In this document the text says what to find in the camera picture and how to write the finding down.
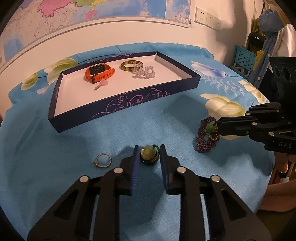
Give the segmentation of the person right hand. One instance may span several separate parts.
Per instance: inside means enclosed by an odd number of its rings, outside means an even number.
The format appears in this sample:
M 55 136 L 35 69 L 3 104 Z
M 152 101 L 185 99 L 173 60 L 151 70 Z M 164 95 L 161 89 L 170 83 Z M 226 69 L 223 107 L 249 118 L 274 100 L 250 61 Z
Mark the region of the person right hand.
M 288 162 L 295 163 L 295 155 L 274 152 L 275 166 L 283 173 L 288 171 Z M 295 179 L 278 184 L 268 185 L 261 210 L 287 212 L 295 209 Z

